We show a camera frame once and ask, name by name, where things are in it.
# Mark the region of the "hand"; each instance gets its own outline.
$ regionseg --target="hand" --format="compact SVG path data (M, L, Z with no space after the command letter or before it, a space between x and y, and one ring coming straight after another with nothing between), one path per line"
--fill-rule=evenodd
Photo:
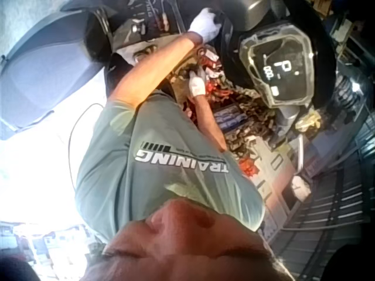
M202 68L198 71L198 76L194 71L190 71L189 89L193 98L202 95L206 96L206 82L204 80L204 70Z
M203 38L203 43L213 40L220 31L221 24L214 23L215 14L204 8L190 25L189 32L195 32Z

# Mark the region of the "motorcycle seat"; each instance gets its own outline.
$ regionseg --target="motorcycle seat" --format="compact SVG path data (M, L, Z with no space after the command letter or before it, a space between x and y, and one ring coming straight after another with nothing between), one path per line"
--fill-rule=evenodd
M111 55L102 26L94 12L58 12L21 38L1 66L1 139L43 119L100 71Z

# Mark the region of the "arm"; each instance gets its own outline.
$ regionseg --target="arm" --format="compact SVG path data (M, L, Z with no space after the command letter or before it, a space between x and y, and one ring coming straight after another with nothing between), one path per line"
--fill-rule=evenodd
M111 100L120 100L133 108L144 102L159 83L198 44L202 37L187 32L141 60L117 85Z
M210 105L205 95L197 95L194 97L195 110L198 118L198 127L202 134L204 134L220 152L227 150L224 135L217 125L212 114Z
M221 25L214 23L215 14L204 8L193 20L189 32L140 61L117 85L111 100L120 100L136 108L159 83L196 46L214 39Z

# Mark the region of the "gray t-shirt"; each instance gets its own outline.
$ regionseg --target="gray t-shirt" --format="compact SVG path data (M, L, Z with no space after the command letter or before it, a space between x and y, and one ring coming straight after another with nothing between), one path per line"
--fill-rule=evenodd
M138 110L108 102L77 179L76 205L88 226L109 241L128 221L181 196L254 231L264 216L260 194L230 153L220 153L169 96L152 94Z

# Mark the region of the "speedometer display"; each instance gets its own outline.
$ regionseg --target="speedometer display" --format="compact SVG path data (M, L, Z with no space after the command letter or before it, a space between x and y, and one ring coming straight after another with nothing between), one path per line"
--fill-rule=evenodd
M311 100L312 46L296 26L274 26L244 39L240 58L269 107L303 105Z

